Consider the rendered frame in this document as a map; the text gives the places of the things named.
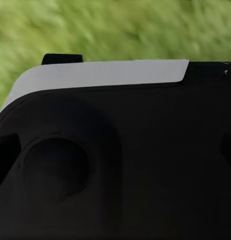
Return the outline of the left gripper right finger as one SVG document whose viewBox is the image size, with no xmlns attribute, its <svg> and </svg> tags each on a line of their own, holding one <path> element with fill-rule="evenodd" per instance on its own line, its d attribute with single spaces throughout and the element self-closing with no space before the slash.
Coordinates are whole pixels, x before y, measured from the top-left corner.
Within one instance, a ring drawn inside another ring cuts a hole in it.
<svg viewBox="0 0 231 240">
<path fill-rule="evenodd" d="M 223 134 L 219 150 L 231 167 L 231 134 L 230 133 Z"/>
</svg>

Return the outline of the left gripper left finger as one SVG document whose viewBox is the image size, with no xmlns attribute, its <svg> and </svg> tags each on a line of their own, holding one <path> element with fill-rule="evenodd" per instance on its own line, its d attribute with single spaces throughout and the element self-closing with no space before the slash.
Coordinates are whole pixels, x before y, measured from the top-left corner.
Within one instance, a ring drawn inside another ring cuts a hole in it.
<svg viewBox="0 0 231 240">
<path fill-rule="evenodd" d="M 17 133 L 0 137 L 0 186 L 22 152 Z"/>
</svg>

